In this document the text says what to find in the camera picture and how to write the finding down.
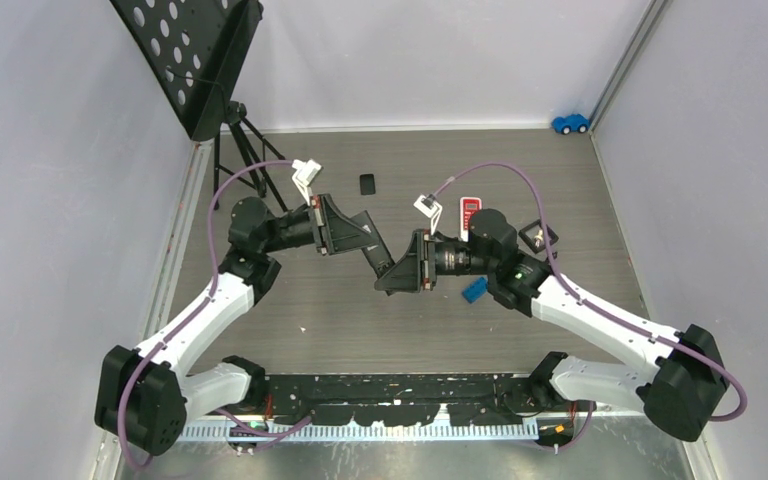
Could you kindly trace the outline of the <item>white red remote control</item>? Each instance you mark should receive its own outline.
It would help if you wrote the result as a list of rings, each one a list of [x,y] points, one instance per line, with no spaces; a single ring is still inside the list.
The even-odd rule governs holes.
[[[482,199],[479,197],[464,196],[459,200],[459,236],[462,241],[467,241],[470,232],[471,217],[482,209]]]

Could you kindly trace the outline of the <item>black battery cover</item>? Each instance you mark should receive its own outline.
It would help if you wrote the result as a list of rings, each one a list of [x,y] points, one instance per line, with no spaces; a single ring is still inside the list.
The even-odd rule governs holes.
[[[365,173],[359,176],[359,192],[362,196],[372,196],[377,193],[376,178],[374,174]]]

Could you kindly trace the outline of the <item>black remote control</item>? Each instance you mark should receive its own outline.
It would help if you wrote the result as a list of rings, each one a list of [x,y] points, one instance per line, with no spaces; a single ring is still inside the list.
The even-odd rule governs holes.
[[[374,243],[367,247],[362,248],[362,252],[375,272],[377,278],[381,278],[391,267],[395,265],[395,261],[383,239],[376,225],[374,224],[370,214],[367,211],[362,211],[353,216],[351,220],[357,223],[365,231],[367,231],[374,239]]]

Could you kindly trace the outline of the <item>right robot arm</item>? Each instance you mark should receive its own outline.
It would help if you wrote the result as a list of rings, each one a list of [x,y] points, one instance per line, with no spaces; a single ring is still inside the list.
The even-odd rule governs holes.
[[[611,354],[615,363],[550,352],[526,386],[534,403],[556,410],[593,401],[643,413],[664,433],[694,442],[732,385],[715,337],[701,326],[657,324],[590,294],[550,261],[520,249],[518,234],[495,209],[473,214],[468,238],[418,229],[408,250],[379,275],[378,291],[430,291],[440,276],[480,275],[501,306],[561,327]]]

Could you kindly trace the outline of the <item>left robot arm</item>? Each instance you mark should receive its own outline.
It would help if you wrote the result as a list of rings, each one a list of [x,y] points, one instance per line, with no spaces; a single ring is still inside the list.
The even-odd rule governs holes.
[[[231,211],[229,249],[200,297],[133,348],[104,357],[94,422],[144,452],[159,456],[187,423],[223,407],[258,412],[267,398],[265,369],[240,356],[193,374],[196,360],[234,321],[253,309],[281,270],[273,253],[311,245],[323,255],[376,251],[370,214],[341,212],[328,194],[277,216],[257,197]]]

